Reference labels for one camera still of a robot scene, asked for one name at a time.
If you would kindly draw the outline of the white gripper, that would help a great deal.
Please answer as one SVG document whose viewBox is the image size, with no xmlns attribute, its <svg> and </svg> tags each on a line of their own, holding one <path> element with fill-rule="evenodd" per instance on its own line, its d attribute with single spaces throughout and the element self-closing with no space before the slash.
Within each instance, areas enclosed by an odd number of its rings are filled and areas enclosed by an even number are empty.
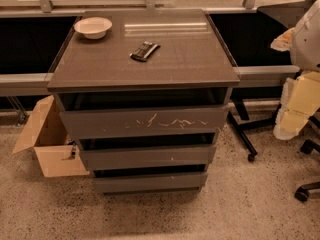
<svg viewBox="0 0 320 240">
<path fill-rule="evenodd" d="M 286 30 L 272 41 L 270 47 L 280 52 L 289 51 L 293 33 L 293 28 Z M 290 140 L 320 108 L 320 73 L 308 71 L 297 79 L 287 78 L 280 104 L 273 134 L 279 140 Z"/>
</svg>

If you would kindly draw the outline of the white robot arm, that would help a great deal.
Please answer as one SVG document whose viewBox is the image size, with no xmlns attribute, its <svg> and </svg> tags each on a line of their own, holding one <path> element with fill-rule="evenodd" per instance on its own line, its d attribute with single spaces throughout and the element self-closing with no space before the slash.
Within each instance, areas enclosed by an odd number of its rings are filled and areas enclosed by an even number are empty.
<svg viewBox="0 0 320 240">
<path fill-rule="evenodd" d="M 291 63 L 302 70 L 300 76 L 287 78 L 283 85 L 273 130 L 277 139 L 290 140 L 320 108 L 320 0 L 294 28 L 277 37 L 271 48 L 289 51 Z"/>
</svg>

